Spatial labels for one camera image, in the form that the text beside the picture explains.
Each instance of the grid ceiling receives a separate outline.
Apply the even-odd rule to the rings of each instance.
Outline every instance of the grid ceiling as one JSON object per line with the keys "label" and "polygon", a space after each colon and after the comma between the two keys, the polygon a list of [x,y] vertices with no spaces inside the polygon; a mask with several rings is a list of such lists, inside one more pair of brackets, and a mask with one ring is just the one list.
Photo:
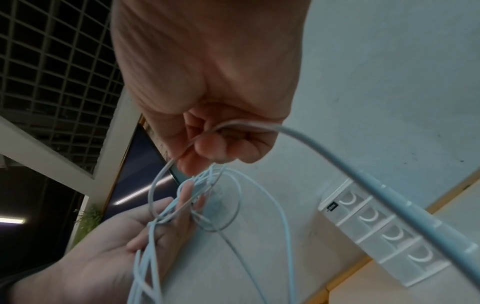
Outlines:
{"label": "grid ceiling", "polygon": [[124,86],[111,0],[0,0],[0,115],[92,172]]}

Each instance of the cable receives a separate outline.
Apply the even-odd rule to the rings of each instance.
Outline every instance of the cable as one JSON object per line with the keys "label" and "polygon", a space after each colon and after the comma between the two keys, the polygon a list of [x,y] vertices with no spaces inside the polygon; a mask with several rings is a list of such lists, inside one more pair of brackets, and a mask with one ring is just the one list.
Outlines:
{"label": "cable", "polygon": [[[418,214],[411,211],[409,208],[405,207],[405,202],[399,199],[396,196],[392,196],[390,193],[385,192],[381,186],[377,185],[377,183],[372,180],[371,177],[364,174],[361,171],[354,169],[351,165],[346,163],[345,161],[338,158],[334,155],[330,150],[326,147],[322,146],[311,137],[302,134],[296,130],[290,129],[288,127],[277,125],[277,124],[269,124],[269,123],[262,123],[262,122],[254,122],[254,121],[244,121],[244,120],[232,120],[225,123],[221,123],[216,127],[203,132],[202,134],[193,138],[188,147],[192,146],[196,140],[199,138],[216,132],[225,127],[253,127],[259,128],[262,130],[277,132],[285,134],[289,137],[297,139],[298,141],[302,142],[303,144],[307,145],[314,151],[316,151],[319,155],[323,156],[327,161],[329,161],[332,165],[340,169],[343,173],[345,173],[348,177],[350,177],[353,181],[355,181],[360,187],[364,190],[369,192],[373,195],[379,202],[383,203],[388,209],[390,209],[393,213],[395,213],[399,218],[405,221],[408,225],[410,225],[413,229],[415,229],[420,235],[422,235],[426,240],[428,240],[434,247],[436,247],[445,257],[450,259],[450,261],[480,290],[480,269],[475,264],[475,262],[468,257],[464,252],[459,250],[456,245],[450,241],[442,237],[438,234],[433,227],[430,227],[427,223],[422,222],[422,219],[419,217]],[[220,228],[216,228],[211,220],[207,219],[203,215],[195,212],[192,209],[192,204],[195,200],[202,194],[210,193],[212,188],[218,182],[220,177],[223,175],[224,171],[233,172],[239,174],[246,180],[253,183],[257,188],[259,188],[263,193],[267,195],[267,197],[274,203],[275,207],[279,210],[281,219],[284,225],[284,233],[285,233],[285,244],[286,244],[286,253],[287,253],[287,264],[288,264],[288,298],[289,303],[294,304],[296,299],[296,289],[295,289],[295,275],[294,275],[294,265],[293,265],[293,253],[292,253],[292,244],[291,244],[291,237],[290,237],[290,230],[287,222],[287,218],[285,213],[280,206],[280,204],[259,184],[257,184],[254,180],[249,178],[248,176],[244,175],[243,173],[233,170],[233,169],[226,169],[225,166],[222,166],[220,170],[215,169],[211,166],[208,170],[202,172],[198,176],[193,178],[195,185],[202,185],[205,186],[198,191],[195,195],[190,198],[185,205],[181,208],[175,210],[175,206],[178,202],[178,199],[175,199],[161,214],[157,214],[153,208],[153,196],[155,186],[158,181],[165,175],[165,173],[171,168],[173,163],[175,162],[174,159],[170,160],[164,168],[158,173],[155,179],[152,182],[152,187],[148,192],[148,206],[149,210],[154,216],[155,220],[149,223],[150,231],[149,231],[149,245],[145,249],[141,258],[135,257],[135,264],[134,264],[134,281],[130,290],[130,294],[128,297],[128,303],[130,304],[138,304],[141,294],[145,293],[150,298],[155,301],[155,304],[161,304],[161,288],[160,283],[158,280],[158,271],[157,269],[157,260],[155,255],[155,240],[154,237],[154,229],[156,225],[168,223],[172,220],[179,212],[183,209],[190,207],[190,212],[192,214],[193,219],[197,222],[198,226],[208,232],[218,232],[219,235],[224,239],[230,249],[235,253],[237,258],[239,259],[240,263],[244,267],[245,271],[251,278],[253,284],[257,288],[260,293],[262,300],[266,303],[265,295],[261,291],[258,283],[255,281],[254,277],[252,276],[247,264],[245,263],[244,259],[235,249],[233,244],[226,238],[225,234],[222,233],[222,230],[227,228],[236,218],[238,215],[238,211],[240,209],[241,204],[241,188],[238,187],[240,200],[237,204],[237,209],[235,213],[230,219],[227,224],[223,225]],[[180,191],[182,189],[182,185],[178,188],[177,197],[180,195]],[[208,227],[205,227],[202,222],[207,223]],[[150,265],[151,273],[152,273],[152,283],[153,289],[145,283],[145,275],[146,267]]]}

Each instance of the light strip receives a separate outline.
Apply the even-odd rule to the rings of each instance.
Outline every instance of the light strip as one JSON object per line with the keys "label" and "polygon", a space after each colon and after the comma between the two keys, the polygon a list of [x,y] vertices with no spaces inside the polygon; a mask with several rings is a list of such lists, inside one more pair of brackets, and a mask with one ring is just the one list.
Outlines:
{"label": "light strip", "polygon": [[0,223],[5,224],[23,224],[25,223],[24,218],[14,218],[14,217],[0,217]]}
{"label": "light strip", "polygon": [[[161,184],[165,184],[166,182],[168,182],[169,180],[171,180],[171,179],[173,179],[173,178],[174,178],[174,177],[173,177],[171,174],[169,174],[168,176],[166,176],[166,177],[162,178],[161,180],[159,180],[158,183],[156,184],[156,186],[158,187],[158,186],[161,185]],[[144,187],[144,188],[142,188],[142,189],[140,189],[140,190],[138,190],[138,191],[135,191],[134,193],[132,193],[132,194],[130,194],[130,195],[128,195],[128,196],[126,196],[126,197],[124,197],[124,198],[116,201],[115,203],[113,203],[113,205],[114,205],[114,206],[117,206],[117,205],[123,204],[123,203],[125,203],[126,201],[129,201],[129,200],[131,200],[132,198],[141,195],[142,193],[148,192],[148,190],[150,189],[150,187],[151,187],[151,186],[148,185],[148,186],[146,186],[146,187]]]}

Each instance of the forearm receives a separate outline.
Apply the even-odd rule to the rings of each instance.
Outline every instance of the forearm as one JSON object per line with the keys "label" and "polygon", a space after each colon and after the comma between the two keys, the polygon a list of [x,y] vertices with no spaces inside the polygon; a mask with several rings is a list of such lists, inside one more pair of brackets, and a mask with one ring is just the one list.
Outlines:
{"label": "forearm", "polygon": [[62,271],[58,264],[15,283],[8,292],[9,304],[64,304]]}

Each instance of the skin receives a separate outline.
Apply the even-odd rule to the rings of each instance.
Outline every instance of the skin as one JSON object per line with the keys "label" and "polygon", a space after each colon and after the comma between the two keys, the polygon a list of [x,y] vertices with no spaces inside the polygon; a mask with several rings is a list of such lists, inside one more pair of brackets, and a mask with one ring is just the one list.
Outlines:
{"label": "skin", "polygon": [[309,0],[118,0],[112,40],[123,79],[187,175],[213,161],[253,163],[277,135],[223,130],[231,119],[281,123],[290,113]]}
{"label": "skin", "polygon": [[[192,195],[193,183],[182,189],[177,208]],[[157,201],[160,213],[173,199]],[[201,198],[195,209],[205,202]],[[133,281],[135,252],[148,244],[148,228],[153,220],[144,205],[118,214],[94,229],[84,240],[49,268],[17,282],[10,290],[12,304],[125,303]],[[168,225],[155,229],[158,272],[163,278],[178,252],[192,236],[196,225],[186,208]]]}

